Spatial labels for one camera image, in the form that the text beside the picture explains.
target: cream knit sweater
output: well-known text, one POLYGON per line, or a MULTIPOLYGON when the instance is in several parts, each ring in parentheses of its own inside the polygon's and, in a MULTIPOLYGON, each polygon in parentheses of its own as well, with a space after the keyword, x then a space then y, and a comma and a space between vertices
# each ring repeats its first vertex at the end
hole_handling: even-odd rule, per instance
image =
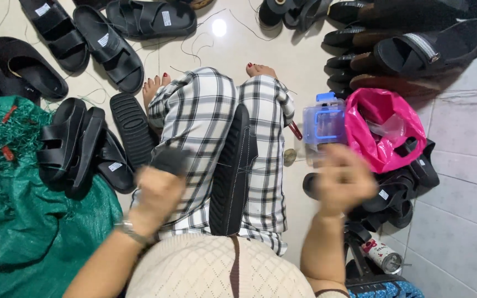
MULTIPOLYGON (((142 258, 127 298, 315 297, 305 276, 257 240, 182 234, 142 258)), ((345 298, 326 292, 321 298, 345 298)))

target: foot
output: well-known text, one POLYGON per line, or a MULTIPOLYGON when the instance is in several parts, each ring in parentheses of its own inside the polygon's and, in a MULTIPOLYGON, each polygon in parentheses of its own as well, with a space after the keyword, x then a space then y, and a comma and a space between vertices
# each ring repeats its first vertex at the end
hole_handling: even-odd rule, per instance
POLYGON ((275 75, 275 71, 272 68, 260 64, 248 63, 248 65, 246 66, 246 72, 248 73, 250 78, 263 74, 273 78, 277 78, 277 76, 275 75))
POLYGON ((161 86, 167 86, 171 82, 171 77, 164 73, 163 77, 156 76, 154 79, 150 79, 142 87, 142 100, 145 104, 145 110, 149 108, 149 103, 156 96, 157 89, 161 86))

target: right hand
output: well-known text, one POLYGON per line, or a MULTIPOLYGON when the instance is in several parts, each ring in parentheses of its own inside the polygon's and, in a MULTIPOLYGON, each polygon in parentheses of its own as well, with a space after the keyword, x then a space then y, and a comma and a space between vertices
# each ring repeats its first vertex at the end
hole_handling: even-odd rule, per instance
POLYGON ((340 216, 376 195, 377 183, 361 156, 341 144, 324 145, 321 150, 324 158, 315 185, 321 216, 340 216))
POLYGON ((185 191, 185 177, 178 177, 152 166, 137 172, 136 184, 141 190, 139 205, 130 210, 130 220, 138 234, 150 236, 176 210, 185 191))

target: person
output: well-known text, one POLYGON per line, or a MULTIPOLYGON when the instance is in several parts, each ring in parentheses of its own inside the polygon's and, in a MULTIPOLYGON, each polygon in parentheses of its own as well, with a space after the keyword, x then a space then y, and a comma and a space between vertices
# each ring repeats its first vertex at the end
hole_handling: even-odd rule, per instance
POLYGON ((374 196, 365 161, 341 144, 324 153, 320 206, 301 251, 301 266, 284 260, 287 244, 282 192, 282 129, 293 100, 273 69, 249 63, 250 76, 233 80, 209 67, 143 87, 149 125, 161 131, 154 152, 166 146, 193 152, 184 177, 153 167, 138 171, 134 202, 116 228, 73 279, 64 297, 349 297, 345 288, 341 214, 374 196), (250 172, 248 202, 235 236, 212 236, 208 224, 211 179, 238 104, 250 114, 259 156, 250 172), (142 254, 146 239, 159 242, 142 254))

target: plaid pants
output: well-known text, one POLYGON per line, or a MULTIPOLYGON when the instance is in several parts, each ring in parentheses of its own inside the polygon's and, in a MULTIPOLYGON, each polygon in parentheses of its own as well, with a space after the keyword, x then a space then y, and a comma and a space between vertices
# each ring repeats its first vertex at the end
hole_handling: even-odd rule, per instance
MULTIPOLYGON (((209 204, 215 166, 238 104, 248 108, 251 132, 259 156, 249 176, 248 202, 239 235, 268 244, 277 255, 287 249, 285 196, 282 192, 283 127, 294 117, 288 89, 268 75, 255 76, 235 86, 232 79, 210 67, 188 71, 161 87, 150 102, 149 123, 163 128, 160 144, 188 148, 187 188, 174 212, 158 233, 159 239, 184 233, 210 234, 209 204)), ((137 204, 138 193, 132 197, 137 204)))

